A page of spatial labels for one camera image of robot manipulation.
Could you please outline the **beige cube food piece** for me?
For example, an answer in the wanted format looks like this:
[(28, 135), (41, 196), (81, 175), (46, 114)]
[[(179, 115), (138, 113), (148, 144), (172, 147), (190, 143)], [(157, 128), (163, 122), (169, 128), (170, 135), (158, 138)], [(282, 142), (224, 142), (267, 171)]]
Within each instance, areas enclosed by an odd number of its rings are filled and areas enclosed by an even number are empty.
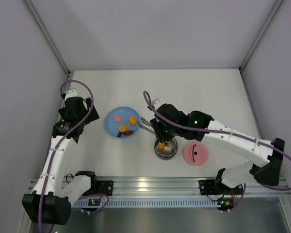
[(171, 153), (172, 148), (169, 147), (169, 146), (165, 146), (164, 149), (163, 149), (163, 151), (166, 152), (166, 153)]

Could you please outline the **metal tongs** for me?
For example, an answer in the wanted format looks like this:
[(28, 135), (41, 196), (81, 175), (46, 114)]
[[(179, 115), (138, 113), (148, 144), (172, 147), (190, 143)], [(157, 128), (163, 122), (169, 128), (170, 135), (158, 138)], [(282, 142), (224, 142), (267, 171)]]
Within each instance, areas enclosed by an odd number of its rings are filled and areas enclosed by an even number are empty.
[(144, 117), (140, 117), (140, 120), (139, 120), (139, 127), (153, 135), (155, 135), (155, 132), (152, 128), (152, 125), (150, 124), (150, 122), (148, 122)]

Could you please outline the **blue plastic plate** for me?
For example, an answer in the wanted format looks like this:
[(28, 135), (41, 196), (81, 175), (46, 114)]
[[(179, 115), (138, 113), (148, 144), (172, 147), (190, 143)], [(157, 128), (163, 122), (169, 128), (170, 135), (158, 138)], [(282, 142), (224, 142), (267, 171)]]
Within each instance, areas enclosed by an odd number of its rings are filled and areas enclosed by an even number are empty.
[[(113, 120), (113, 117), (115, 115), (121, 115), (122, 119), (120, 122), (115, 122)], [(134, 116), (136, 119), (136, 125), (130, 125), (129, 123), (129, 117), (130, 116)], [(138, 131), (139, 131), (139, 120), (140, 120), (140, 116), (137, 113), (136, 110), (130, 108), (130, 107), (126, 107), (126, 106), (122, 106), (122, 107), (117, 107), (114, 108), (113, 110), (111, 110), (105, 117), (104, 119), (104, 128), (106, 130), (106, 132), (118, 139), (126, 139), (126, 138), (130, 138), (135, 136)], [(119, 130), (118, 127), (121, 124), (125, 124), (127, 126), (127, 130), (131, 130), (134, 131), (134, 133), (132, 135), (121, 135), (121, 137), (117, 137)]]

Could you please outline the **orange round food piece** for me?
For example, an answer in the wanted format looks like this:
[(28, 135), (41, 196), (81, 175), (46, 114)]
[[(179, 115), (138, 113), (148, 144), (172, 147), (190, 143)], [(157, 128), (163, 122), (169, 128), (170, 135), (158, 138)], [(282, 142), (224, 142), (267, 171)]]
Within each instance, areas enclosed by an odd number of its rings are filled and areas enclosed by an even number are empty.
[(119, 125), (118, 130), (123, 133), (127, 130), (127, 126), (125, 124), (121, 124)]

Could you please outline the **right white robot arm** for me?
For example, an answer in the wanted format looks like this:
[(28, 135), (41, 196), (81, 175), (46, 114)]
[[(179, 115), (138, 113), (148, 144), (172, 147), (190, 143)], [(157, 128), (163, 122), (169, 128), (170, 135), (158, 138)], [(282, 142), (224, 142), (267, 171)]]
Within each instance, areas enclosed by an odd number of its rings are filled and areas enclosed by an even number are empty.
[(159, 99), (151, 105), (156, 112), (150, 124), (159, 141), (170, 141), (179, 136), (220, 146), (247, 159), (244, 164), (220, 169), (215, 186), (235, 188), (254, 181), (270, 187), (278, 186), (283, 160), (281, 151), (285, 145), (283, 140), (258, 140), (225, 126), (203, 112), (185, 114)]

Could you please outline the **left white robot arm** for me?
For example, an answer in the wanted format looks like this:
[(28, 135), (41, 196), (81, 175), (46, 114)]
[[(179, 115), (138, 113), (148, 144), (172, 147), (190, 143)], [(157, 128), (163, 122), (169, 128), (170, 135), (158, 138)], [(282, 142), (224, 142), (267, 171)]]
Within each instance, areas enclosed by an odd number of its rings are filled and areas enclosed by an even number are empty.
[(32, 222), (65, 225), (74, 203), (97, 192), (97, 177), (92, 171), (79, 171), (62, 187), (65, 166), (77, 145), (84, 126), (99, 119), (91, 98), (66, 97), (59, 110), (62, 117), (52, 129), (51, 146), (38, 182), (22, 205)]

